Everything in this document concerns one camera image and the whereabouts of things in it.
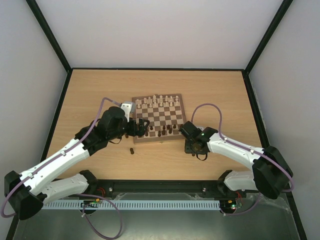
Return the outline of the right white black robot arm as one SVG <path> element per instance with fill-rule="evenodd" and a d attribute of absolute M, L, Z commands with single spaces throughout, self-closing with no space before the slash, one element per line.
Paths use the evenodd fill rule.
<path fill-rule="evenodd" d="M 293 172 L 276 147 L 253 147 L 228 138 L 217 129 L 196 127 L 190 121 L 183 124 L 179 132 L 185 137 L 186 154 L 206 158 L 208 153 L 220 154 L 248 168 L 248 171 L 232 170 L 218 183 L 222 195 L 253 190 L 274 200 L 288 189 Z"/>

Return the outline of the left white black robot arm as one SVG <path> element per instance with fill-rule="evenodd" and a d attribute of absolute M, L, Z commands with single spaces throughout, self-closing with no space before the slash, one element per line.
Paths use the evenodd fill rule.
<path fill-rule="evenodd" d="M 68 180 L 69 187 L 61 189 L 53 180 L 76 163 L 89 158 L 108 143 L 122 136 L 141 137 L 150 124 L 147 119 L 133 119 L 130 114 L 134 105 L 123 103 L 111 106 L 106 111 L 99 110 L 90 125 L 83 127 L 62 149 L 38 165 L 17 173 L 12 170 L 4 177 L 3 205 L 10 204 L 13 215 L 19 220 L 27 220 L 50 202 L 68 195 L 87 191 L 91 177 L 76 175 Z"/>

